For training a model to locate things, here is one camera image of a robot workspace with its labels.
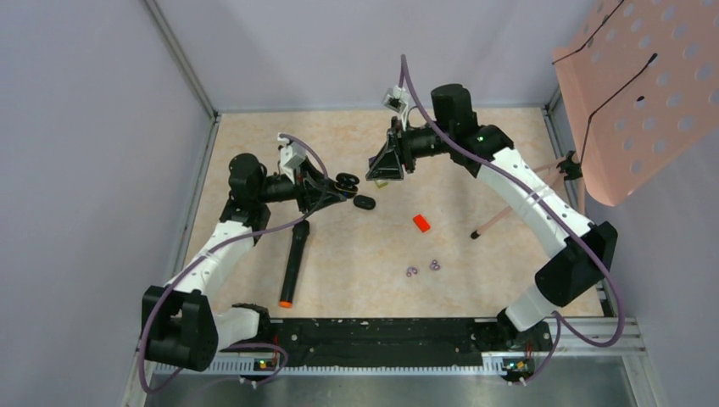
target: black cable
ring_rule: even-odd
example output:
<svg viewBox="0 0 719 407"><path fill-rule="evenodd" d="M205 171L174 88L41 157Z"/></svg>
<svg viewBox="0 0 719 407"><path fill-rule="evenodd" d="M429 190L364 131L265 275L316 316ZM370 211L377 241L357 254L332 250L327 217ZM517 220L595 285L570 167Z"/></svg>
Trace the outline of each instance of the black cable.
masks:
<svg viewBox="0 0 719 407"><path fill-rule="evenodd" d="M594 40L594 36L597 34L597 32L599 32L599 30L601 30L602 27L605 26L606 22L609 21L609 19L611 18L611 16L614 15L615 11L617 11L617 9L619 9L622 4L624 4L624 0L619 0L619 4L617 4L616 7L614 7L613 10L611 10L611 13L607 14L607 15L604 17L604 19L602 20L602 24L600 24L599 27L597 27L597 29L594 30L594 32L592 33L592 35L589 36L589 38L587 39L587 41L585 41L584 44L582 44L581 47L577 48L575 51L573 51L573 52L571 52L571 53L568 53L567 55L565 55L565 56L563 56L563 57L561 57L561 58L559 58L559 59L556 59L555 61L552 61L552 65L554 65L554 64L556 64L556 63L558 63L558 62L560 62L560 61L563 60L563 59L567 59L567 58L571 57L571 56L574 55L575 53L579 53L580 51L582 51L582 50L584 49L584 47L586 47L587 44L589 44L590 41L593 41L593 40Z"/></svg>
<svg viewBox="0 0 719 407"><path fill-rule="evenodd" d="M584 132L584 142L582 143L582 156L579 158L579 165L582 165L582 163L584 162L584 153L587 151L587 140L589 139L589 125L592 124L592 118L594 117L594 115L597 114L597 112L599 112L604 106L606 106L606 104L609 103L611 99L616 97L616 95L620 94L621 91L623 91L627 86L629 86L629 84L634 82L635 79L639 78L639 76L642 75L647 70L647 68L649 68L649 65L654 62L654 60L658 56L658 53L653 53L652 56L649 57L647 63L644 64L642 69L639 70L639 72L637 72L634 76L632 76L632 79L630 79L627 83L620 87L618 91L614 92L613 95L609 96L607 100L605 100L598 108L594 110L594 112L589 115L589 118L587 119L587 130Z"/></svg>

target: gray floor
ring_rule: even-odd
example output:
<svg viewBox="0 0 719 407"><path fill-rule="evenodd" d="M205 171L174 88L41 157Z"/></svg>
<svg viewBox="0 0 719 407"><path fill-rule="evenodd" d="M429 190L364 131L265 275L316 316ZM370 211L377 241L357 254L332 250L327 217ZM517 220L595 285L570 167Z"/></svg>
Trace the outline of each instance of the gray floor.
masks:
<svg viewBox="0 0 719 407"><path fill-rule="evenodd" d="M146 407L636 405L619 358L556 358L526 388L496 376L286 376L256 391L227 377L210 384L222 378L180 375Z"/></svg>

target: robotic arm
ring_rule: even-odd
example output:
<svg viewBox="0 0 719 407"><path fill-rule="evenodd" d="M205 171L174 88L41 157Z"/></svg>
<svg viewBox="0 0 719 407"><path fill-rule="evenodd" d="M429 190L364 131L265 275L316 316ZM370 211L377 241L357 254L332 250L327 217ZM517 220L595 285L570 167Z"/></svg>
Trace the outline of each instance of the robotic arm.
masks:
<svg viewBox="0 0 719 407"><path fill-rule="evenodd" d="M414 172L416 160L448 153L472 176L486 182L529 225L550 261L537 272L534 285L498 315L504 339L521 342L522 333L536 326L559 307L601 281L601 272L567 233L539 207L534 198L513 182L483 167L448 146L429 126L411 127L407 121L407 97L395 87L385 97L385 105L400 113L392 118L387 142L370 163L366 179L402 180L404 172ZM567 205L527 165L514 143L495 125L478 125L471 109L471 96L462 85L451 84L432 91L435 123L464 149L491 161L527 184L609 267L616 246L616 230L605 222L596 226Z"/></svg>
<svg viewBox="0 0 719 407"><path fill-rule="evenodd" d="M280 135L280 142L286 142ZM240 258L259 240L242 239L214 252L219 243L264 230L270 218L267 204L295 200L300 212L323 209L344 202L357 193L357 176L340 173L326 180L306 158L302 147L288 142L280 146L280 173L267 175L267 168L250 153L230 162L230 194L211 238L192 262L204 262L187 275L162 303L150 329L146 359L195 371L207 369L218 349L255 337L266 312L248 304L236 304L216 315L210 303ZM171 284L169 280L164 287ZM165 290L151 286L142 297L142 328Z"/></svg>

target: red object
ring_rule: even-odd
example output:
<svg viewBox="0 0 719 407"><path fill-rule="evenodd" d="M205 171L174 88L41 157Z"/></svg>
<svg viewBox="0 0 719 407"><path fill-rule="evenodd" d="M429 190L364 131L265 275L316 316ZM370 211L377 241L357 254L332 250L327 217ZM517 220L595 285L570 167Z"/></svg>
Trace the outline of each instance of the red object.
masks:
<svg viewBox="0 0 719 407"><path fill-rule="evenodd" d="M417 215L412 220L415 222L415 225L420 228L422 233L429 230L431 226L429 226L429 222L426 221L425 217L422 215Z"/></svg>

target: white wall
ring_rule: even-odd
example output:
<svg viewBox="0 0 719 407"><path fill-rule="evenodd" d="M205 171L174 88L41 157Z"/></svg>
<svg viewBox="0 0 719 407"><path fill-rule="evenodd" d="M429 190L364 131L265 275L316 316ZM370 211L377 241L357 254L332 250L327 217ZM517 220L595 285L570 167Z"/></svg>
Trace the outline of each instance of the white wall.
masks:
<svg viewBox="0 0 719 407"><path fill-rule="evenodd" d="M549 101L550 64L595 0L160 0L219 110L380 108L406 53L417 91Z"/></svg>
<svg viewBox="0 0 719 407"><path fill-rule="evenodd" d="M0 3L0 405L117 405L209 119L140 1Z"/></svg>
<svg viewBox="0 0 719 407"><path fill-rule="evenodd" d="M563 106L560 134L571 130ZM705 137L614 208L588 198L619 232L611 272L635 315L669 405L716 405L719 362L719 138Z"/></svg>

